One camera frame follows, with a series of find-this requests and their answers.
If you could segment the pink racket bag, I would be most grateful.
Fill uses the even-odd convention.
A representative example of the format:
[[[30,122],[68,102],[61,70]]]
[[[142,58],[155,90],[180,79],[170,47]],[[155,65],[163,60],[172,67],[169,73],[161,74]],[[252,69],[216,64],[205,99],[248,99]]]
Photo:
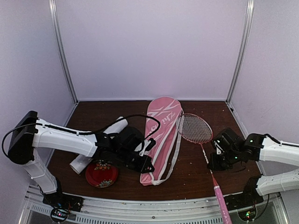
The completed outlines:
[[[155,146],[146,153],[151,157],[154,171],[140,175],[143,186],[157,186],[169,179],[176,164],[181,135],[176,128],[178,117],[183,113],[181,103],[171,97],[159,97],[150,102],[147,116],[160,122],[147,118],[145,135],[156,141]]]

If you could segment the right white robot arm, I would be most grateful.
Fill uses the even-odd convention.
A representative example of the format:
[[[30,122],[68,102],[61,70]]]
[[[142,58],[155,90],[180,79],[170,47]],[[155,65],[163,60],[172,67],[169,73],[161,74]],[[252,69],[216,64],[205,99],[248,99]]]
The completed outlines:
[[[299,145],[279,141],[266,134],[251,133],[246,139],[237,135],[231,128],[220,131],[211,141],[215,153],[210,154],[207,167],[212,171],[231,169],[238,162],[274,161],[299,166]],[[240,194],[240,203],[251,205],[257,195],[289,191],[299,188],[299,170],[286,173],[260,176],[254,180],[254,187]]]

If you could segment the pink badminton racket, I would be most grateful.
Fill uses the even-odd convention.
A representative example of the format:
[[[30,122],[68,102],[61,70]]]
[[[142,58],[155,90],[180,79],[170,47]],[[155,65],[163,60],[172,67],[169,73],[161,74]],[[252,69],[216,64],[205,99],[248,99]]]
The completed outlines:
[[[208,157],[203,147],[203,145],[210,142],[213,137],[213,131],[209,124],[198,115],[184,113],[178,117],[176,121],[176,127],[178,132],[185,140],[201,146],[206,163],[209,163]],[[225,224],[232,224],[232,220],[230,218],[221,188],[217,183],[213,172],[210,171],[210,173],[213,180],[214,193],[220,207],[222,221]]]

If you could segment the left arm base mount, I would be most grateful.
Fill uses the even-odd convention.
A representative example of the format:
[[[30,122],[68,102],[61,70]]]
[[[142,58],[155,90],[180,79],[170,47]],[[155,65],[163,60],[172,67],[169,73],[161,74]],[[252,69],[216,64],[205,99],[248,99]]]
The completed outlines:
[[[50,205],[52,210],[50,218],[55,224],[60,224],[69,217],[72,211],[80,212],[83,205],[83,198],[80,196],[68,195],[62,192],[61,183],[58,179],[57,190],[51,194],[45,194],[40,186],[40,193],[43,195],[43,203]]]

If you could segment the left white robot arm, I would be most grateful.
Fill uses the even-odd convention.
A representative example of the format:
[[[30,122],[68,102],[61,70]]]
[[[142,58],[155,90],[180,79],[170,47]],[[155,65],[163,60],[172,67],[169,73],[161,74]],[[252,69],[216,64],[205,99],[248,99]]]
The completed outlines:
[[[58,179],[46,168],[37,148],[76,153],[120,164],[141,174],[151,173],[155,168],[146,153],[156,142],[150,135],[144,136],[126,124],[134,116],[120,117],[97,131],[80,131],[51,124],[39,118],[37,112],[29,111],[15,128],[4,135],[2,147],[8,136],[11,140],[8,149],[2,152],[11,162],[24,167],[52,203],[63,207],[67,196],[61,192]]]

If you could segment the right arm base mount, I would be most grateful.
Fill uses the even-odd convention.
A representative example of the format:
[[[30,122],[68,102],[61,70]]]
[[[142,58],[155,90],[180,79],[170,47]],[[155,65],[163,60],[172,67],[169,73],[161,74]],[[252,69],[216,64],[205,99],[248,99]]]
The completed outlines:
[[[256,190],[257,182],[261,176],[249,178],[243,192],[231,194],[224,197],[227,209],[229,211],[238,210],[238,216],[242,221],[253,222],[261,215],[258,215],[257,205],[264,201]]]

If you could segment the white shuttlecock tube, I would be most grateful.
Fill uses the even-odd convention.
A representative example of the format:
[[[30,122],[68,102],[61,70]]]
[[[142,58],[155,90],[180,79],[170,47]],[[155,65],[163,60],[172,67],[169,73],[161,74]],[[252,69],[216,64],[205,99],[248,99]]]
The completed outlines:
[[[104,141],[104,143],[100,144],[100,146],[97,147],[96,152],[93,156],[88,157],[79,154],[69,164],[76,174],[79,175],[93,160],[98,159],[102,148],[107,149],[109,147],[109,134],[119,134],[125,127],[128,126],[128,121],[122,116],[120,116],[116,121],[117,122],[107,127],[103,132],[100,132],[100,137]]]

